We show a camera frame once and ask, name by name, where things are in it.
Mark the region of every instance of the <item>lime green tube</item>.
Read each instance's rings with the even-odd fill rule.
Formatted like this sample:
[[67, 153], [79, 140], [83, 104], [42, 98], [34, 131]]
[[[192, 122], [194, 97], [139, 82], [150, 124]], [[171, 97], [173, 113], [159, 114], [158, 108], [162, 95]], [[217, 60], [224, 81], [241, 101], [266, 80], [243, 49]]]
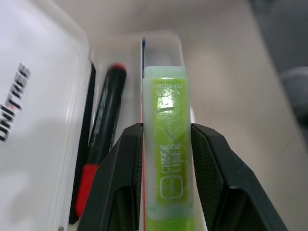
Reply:
[[146, 230], [194, 231], [190, 107], [184, 67], [146, 67], [142, 100]]

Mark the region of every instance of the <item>white plastic container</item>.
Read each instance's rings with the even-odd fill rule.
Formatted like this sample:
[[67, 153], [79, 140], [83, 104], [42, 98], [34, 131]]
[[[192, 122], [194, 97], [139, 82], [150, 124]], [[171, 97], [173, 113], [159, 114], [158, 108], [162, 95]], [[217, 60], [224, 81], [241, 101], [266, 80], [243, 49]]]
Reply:
[[[19, 63], [31, 71], [23, 110], [0, 147], [0, 230], [66, 229], [90, 59], [98, 71], [93, 113], [107, 66], [126, 65], [117, 140], [141, 121], [145, 36], [145, 65], [185, 63], [196, 122], [226, 137], [289, 230], [308, 230], [306, 146], [245, 0], [55, 1], [65, 13], [48, 0], [0, 2], [0, 104]], [[143, 32], [163, 29], [179, 37]]]

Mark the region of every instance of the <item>red handle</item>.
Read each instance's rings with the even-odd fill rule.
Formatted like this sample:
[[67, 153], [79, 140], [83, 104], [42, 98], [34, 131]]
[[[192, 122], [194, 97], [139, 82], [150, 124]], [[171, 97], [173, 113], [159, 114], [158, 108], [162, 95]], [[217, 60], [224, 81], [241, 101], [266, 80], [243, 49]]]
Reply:
[[78, 217], [82, 215], [98, 167], [99, 165], [88, 164], [82, 168], [82, 175], [75, 203], [75, 212]]

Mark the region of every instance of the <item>gray object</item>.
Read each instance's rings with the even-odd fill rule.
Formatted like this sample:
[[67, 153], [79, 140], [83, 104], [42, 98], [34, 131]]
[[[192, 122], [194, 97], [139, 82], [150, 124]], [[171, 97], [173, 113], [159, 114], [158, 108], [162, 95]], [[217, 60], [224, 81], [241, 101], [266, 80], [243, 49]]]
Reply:
[[298, 122], [308, 124], [308, 67], [292, 68], [281, 79]]

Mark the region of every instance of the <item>white surface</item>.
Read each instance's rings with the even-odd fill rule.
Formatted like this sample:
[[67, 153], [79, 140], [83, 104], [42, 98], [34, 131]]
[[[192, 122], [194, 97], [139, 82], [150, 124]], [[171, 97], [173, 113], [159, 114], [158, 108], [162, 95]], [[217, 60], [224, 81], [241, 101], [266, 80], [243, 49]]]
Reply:
[[0, 2], [0, 104], [19, 63], [29, 68], [7, 142], [0, 144], [0, 230], [67, 223], [90, 74], [84, 35], [52, 4]]
[[248, 5], [238, 1], [176, 27], [197, 123], [226, 137], [289, 230], [308, 230], [306, 147]]

